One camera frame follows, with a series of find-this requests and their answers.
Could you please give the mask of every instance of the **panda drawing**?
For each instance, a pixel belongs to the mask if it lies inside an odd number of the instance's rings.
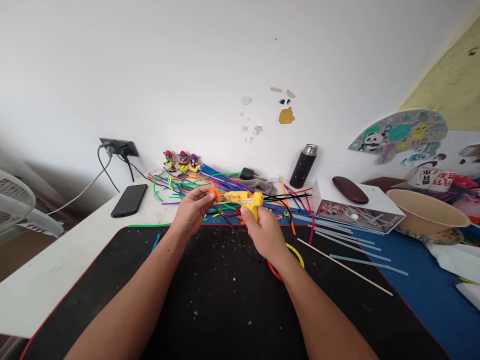
[[[384,139],[384,132],[371,132],[365,137],[365,142],[360,146],[358,151],[369,150],[371,152],[377,150],[382,140]]]

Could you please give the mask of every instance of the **yellow glue gun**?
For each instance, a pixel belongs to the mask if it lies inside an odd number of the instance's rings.
[[[246,207],[251,211],[255,221],[259,222],[259,212],[257,206],[264,203],[264,195],[261,192],[251,193],[250,191],[230,191],[223,194],[230,203],[235,203]]]

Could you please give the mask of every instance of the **white box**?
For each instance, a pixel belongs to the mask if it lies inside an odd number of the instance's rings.
[[[367,204],[360,205],[351,202],[337,189],[331,180],[317,178],[312,189],[315,216],[373,230],[380,234],[388,234],[405,218],[405,214],[379,187],[363,184],[356,185],[368,197]],[[333,211],[330,213],[323,211],[326,208]],[[336,213],[336,210],[339,209],[341,209],[340,213]],[[355,221],[345,214],[345,210],[352,213],[358,212],[360,215],[367,213],[371,218],[377,219],[375,220],[377,225],[362,220],[362,217]]]

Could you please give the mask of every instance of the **wall outlet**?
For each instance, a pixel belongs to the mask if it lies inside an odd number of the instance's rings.
[[[115,149],[115,154],[120,155],[121,149],[130,149],[131,153],[128,154],[129,156],[139,156],[139,152],[137,151],[133,141],[110,139],[106,137],[101,137],[100,141],[102,143],[106,141],[111,142],[113,144],[113,148]]]

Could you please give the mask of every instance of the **thermos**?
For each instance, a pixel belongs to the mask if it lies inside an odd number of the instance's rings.
[[[300,157],[296,162],[295,169],[291,175],[290,185],[296,189],[300,189],[307,180],[310,169],[314,164],[315,159],[317,158],[317,149],[319,147],[313,144],[307,144],[305,148],[301,151]]]

